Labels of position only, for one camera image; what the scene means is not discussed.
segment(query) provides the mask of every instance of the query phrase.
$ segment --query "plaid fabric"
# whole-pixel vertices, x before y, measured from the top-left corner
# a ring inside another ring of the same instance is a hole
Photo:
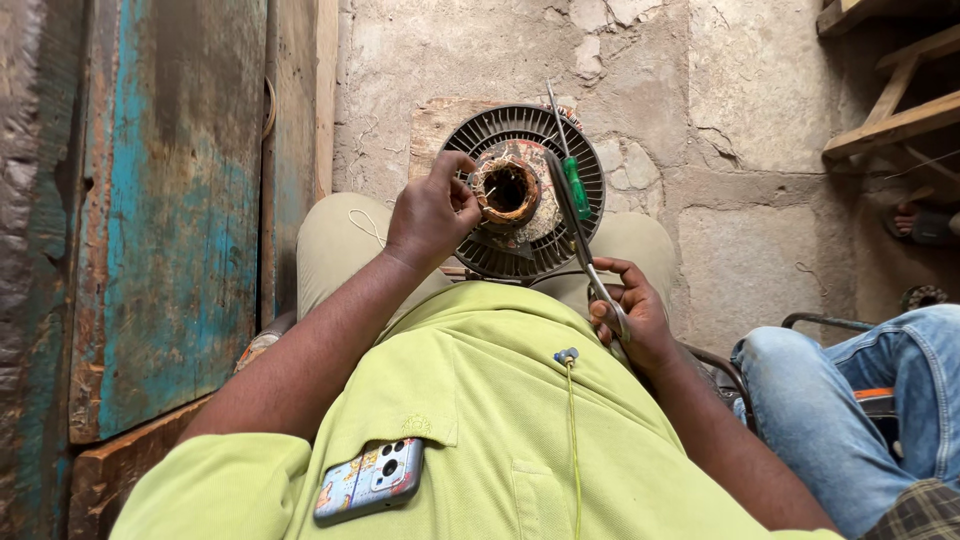
[[[937,479],[908,487],[861,540],[960,540],[960,495]]]

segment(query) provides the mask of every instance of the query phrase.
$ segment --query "khaki pants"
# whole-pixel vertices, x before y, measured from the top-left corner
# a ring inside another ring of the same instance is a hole
[[[373,235],[374,225],[381,238],[387,237],[391,211],[375,200],[358,193],[334,193],[314,205],[300,226],[297,236],[297,320],[333,294],[350,276],[370,262],[382,248]],[[350,222],[350,217],[358,223]],[[640,213],[607,214],[590,242],[596,257],[614,257],[633,261],[659,292],[670,312],[670,284],[673,281],[674,254],[670,236],[656,220]],[[576,259],[563,270],[577,269]],[[618,276],[604,273],[603,282],[620,283]],[[588,318],[587,276],[557,276],[532,288],[549,295]],[[424,298],[448,286],[451,281],[434,270],[403,302],[392,321],[416,306]]]

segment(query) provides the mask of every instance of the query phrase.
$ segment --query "hand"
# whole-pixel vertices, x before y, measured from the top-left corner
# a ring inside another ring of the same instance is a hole
[[[383,252],[424,274],[435,270],[480,223],[480,204],[454,175],[476,164],[463,152],[442,152],[430,174],[396,197]]]
[[[650,375],[677,358],[677,348],[666,322],[663,302],[643,272],[632,262],[619,258],[595,257],[593,267],[619,274],[624,283],[608,284],[607,290],[627,313],[630,341],[622,345],[631,363],[644,374]],[[613,308],[605,301],[597,300],[590,304],[590,317],[590,322],[597,327],[597,337],[609,347],[613,337],[610,328],[616,327]]]

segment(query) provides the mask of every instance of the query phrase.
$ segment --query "screwdriver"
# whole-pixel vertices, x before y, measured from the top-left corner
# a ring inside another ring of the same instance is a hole
[[[557,109],[557,102],[553,98],[553,86],[550,80],[546,80],[546,93],[550,96],[550,109],[557,119],[557,129],[560,130],[560,142],[564,145],[564,175],[570,184],[570,193],[573,195],[573,206],[577,209],[577,219],[587,219],[590,217],[590,204],[587,202],[587,190],[584,183],[580,181],[580,172],[577,170],[577,159],[570,156],[570,149],[566,146],[566,135],[564,134],[564,124],[560,119],[560,110]]]

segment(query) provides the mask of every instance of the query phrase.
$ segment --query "concrete floor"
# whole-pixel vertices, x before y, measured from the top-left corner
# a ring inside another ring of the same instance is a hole
[[[933,279],[876,279],[855,233],[888,238],[857,221],[862,179],[826,174],[820,150],[862,123],[890,45],[821,45],[822,0],[340,1],[335,191],[394,199],[427,99],[537,101],[551,78],[601,155],[606,210],[674,239],[680,339],[724,354],[793,311],[880,320]]]

